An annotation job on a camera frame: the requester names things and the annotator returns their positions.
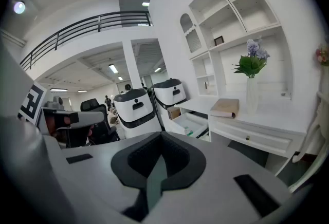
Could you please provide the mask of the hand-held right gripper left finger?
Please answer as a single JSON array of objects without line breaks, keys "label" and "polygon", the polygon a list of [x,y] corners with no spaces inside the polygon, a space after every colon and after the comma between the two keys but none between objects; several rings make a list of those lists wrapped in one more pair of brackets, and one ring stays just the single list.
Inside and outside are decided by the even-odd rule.
[{"label": "hand-held right gripper left finger", "polygon": [[146,192],[122,184],[111,166],[119,151],[158,135],[63,150],[54,137],[43,136],[43,213],[56,224],[162,224],[160,205],[148,212]]}]

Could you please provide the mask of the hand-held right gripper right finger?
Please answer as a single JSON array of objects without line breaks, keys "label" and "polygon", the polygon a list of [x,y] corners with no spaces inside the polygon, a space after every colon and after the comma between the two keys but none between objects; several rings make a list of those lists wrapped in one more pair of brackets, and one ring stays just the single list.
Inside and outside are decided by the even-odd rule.
[{"label": "hand-held right gripper right finger", "polygon": [[220,143],[180,134],[173,136],[203,152],[206,168],[187,189],[163,192],[148,214],[148,224],[251,224],[258,221],[258,212],[234,181],[239,175],[250,175],[279,204],[291,197],[284,182],[240,152]]}]

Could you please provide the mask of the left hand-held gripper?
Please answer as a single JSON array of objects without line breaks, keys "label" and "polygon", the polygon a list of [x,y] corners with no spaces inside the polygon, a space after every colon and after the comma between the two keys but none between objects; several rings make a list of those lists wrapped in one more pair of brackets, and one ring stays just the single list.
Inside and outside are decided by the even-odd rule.
[{"label": "left hand-held gripper", "polygon": [[70,117],[70,126],[58,129],[58,136],[54,137],[61,148],[72,148],[70,129],[77,129],[95,125],[104,121],[104,114],[99,111],[72,112],[66,111],[62,102],[54,97],[39,83],[33,83],[24,99],[17,117],[32,123],[43,135],[51,136],[47,122],[50,117],[64,115]]}]

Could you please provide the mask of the small white drawer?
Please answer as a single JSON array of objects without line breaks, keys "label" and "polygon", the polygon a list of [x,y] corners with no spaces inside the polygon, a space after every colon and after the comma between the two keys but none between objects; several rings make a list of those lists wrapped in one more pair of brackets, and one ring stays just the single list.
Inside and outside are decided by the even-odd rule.
[{"label": "small white drawer", "polygon": [[195,132],[189,137],[198,138],[208,128],[208,120],[191,113],[184,113],[169,121],[170,129],[177,134],[185,135],[185,126],[194,126]]}]

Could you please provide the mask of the person's left hand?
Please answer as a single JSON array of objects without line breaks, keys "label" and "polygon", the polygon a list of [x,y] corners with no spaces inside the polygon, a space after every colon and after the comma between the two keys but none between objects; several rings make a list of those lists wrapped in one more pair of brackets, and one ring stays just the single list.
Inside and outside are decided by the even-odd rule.
[{"label": "person's left hand", "polygon": [[51,136],[58,136],[58,129],[70,126],[70,117],[64,115],[55,115],[50,117],[47,122],[48,130]]}]

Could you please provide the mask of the black office chair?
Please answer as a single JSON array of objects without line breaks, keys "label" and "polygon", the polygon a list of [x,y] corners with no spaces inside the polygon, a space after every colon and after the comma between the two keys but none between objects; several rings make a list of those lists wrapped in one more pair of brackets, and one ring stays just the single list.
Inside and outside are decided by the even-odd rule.
[{"label": "black office chair", "polygon": [[97,122],[92,128],[92,135],[89,140],[93,145],[106,144],[119,141],[120,137],[115,126],[110,127],[107,118],[107,108],[104,104],[99,104],[97,99],[93,98],[83,101],[80,105],[83,112],[92,112],[97,116]]}]

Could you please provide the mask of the white black service robot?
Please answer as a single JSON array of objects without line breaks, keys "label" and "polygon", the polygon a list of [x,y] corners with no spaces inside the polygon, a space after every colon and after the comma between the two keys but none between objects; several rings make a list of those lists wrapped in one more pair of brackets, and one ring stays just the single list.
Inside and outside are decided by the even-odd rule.
[{"label": "white black service robot", "polygon": [[145,89],[131,89],[124,94],[116,95],[113,103],[127,139],[162,131]]},{"label": "white black service robot", "polygon": [[186,100],[186,94],[179,79],[168,79],[152,86],[156,103],[167,110]]}]

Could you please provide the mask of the brown cardboard box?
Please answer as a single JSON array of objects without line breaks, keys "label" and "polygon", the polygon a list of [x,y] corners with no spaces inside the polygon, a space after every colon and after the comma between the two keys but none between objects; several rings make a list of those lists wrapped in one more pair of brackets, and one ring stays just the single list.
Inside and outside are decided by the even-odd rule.
[{"label": "brown cardboard box", "polygon": [[181,115],[180,108],[177,106],[171,106],[167,109],[168,117],[170,120],[173,120]]}]

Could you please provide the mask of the white desk with shelves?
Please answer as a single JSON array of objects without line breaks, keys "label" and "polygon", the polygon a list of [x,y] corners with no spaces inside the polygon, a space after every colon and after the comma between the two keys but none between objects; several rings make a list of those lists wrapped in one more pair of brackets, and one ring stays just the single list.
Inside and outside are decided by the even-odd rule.
[{"label": "white desk with shelves", "polygon": [[[306,136],[306,126],[298,118],[293,105],[293,64],[285,33],[267,0],[193,0],[189,11],[180,19],[187,44],[188,57],[193,66],[198,96],[182,104],[182,112],[199,112],[209,120],[224,120],[236,126],[253,126],[271,130],[273,135],[298,142]],[[214,39],[223,36],[224,43],[215,46]],[[247,76],[234,73],[234,64],[247,54],[248,39],[261,37],[262,46],[269,53],[267,65],[255,76],[258,83],[258,107],[249,114],[246,104]],[[220,99],[239,99],[235,118],[209,114]],[[205,140],[213,143],[236,142],[212,132]],[[251,146],[253,154],[264,152],[261,164],[273,174],[279,174],[291,161],[289,157],[268,153]]]}]

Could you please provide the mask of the white ribbed vase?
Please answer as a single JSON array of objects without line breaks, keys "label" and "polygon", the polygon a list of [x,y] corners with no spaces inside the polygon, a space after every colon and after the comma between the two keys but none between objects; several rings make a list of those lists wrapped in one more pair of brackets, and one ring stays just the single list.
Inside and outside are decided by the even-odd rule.
[{"label": "white ribbed vase", "polygon": [[256,78],[248,78],[246,86],[246,104],[249,114],[255,114],[258,107],[258,83]]}]

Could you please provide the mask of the black balcony railing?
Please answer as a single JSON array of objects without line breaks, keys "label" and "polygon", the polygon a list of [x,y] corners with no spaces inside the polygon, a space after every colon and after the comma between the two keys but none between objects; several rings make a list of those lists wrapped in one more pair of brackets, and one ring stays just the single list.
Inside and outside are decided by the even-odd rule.
[{"label": "black balcony railing", "polygon": [[122,27],[152,26],[148,11],[117,11],[87,17],[72,23],[50,35],[35,46],[20,62],[25,70],[30,70],[42,57],[65,44],[83,36]]}]

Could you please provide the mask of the white carved chair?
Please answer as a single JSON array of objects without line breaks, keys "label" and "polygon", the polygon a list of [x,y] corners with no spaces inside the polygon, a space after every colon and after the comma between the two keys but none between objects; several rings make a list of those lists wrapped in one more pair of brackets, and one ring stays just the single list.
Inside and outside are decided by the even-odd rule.
[{"label": "white carved chair", "polygon": [[321,150],[319,151],[317,157],[312,162],[308,170],[298,181],[289,187],[291,193],[294,193],[298,188],[305,184],[311,178],[311,176],[318,171],[318,169],[322,166],[327,156],[329,155],[329,95],[317,91],[317,96],[320,98],[320,102],[316,111],[316,116],[308,130],[299,154],[293,155],[292,162],[297,163],[305,156],[308,147],[317,132],[319,132],[319,134],[324,139],[324,144],[322,145]]}]

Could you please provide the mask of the purple flowers with green leaves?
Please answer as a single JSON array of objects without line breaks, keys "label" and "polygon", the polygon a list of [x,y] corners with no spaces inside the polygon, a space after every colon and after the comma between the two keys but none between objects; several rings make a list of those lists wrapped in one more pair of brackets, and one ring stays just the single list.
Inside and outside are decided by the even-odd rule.
[{"label": "purple flowers with green leaves", "polygon": [[247,55],[242,55],[239,63],[234,64],[234,73],[242,73],[251,79],[267,65],[267,60],[270,55],[263,48],[262,43],[263,40],[261,37],[258,37],[255,40],[247,40]]}]

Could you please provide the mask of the round ceiling light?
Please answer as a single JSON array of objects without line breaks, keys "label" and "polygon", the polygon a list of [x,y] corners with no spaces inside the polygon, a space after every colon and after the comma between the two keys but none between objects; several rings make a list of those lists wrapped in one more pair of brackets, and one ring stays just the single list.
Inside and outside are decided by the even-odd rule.
[{"label": "round ceiling light", "polygon": [[13,10],[16,14],[22,14],[25,11],[25,3],[23,1],[16,2]]}]

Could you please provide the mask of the pink flower bouquet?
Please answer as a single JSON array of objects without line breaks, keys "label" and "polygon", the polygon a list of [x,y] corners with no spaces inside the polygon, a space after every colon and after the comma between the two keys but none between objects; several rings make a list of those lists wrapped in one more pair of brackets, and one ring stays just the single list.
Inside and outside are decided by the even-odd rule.
[{"label": "pink flower bouquet", "polygon": [[322,66],[329,66],[329,44],[319,45],[316,49],[316,59]]}]

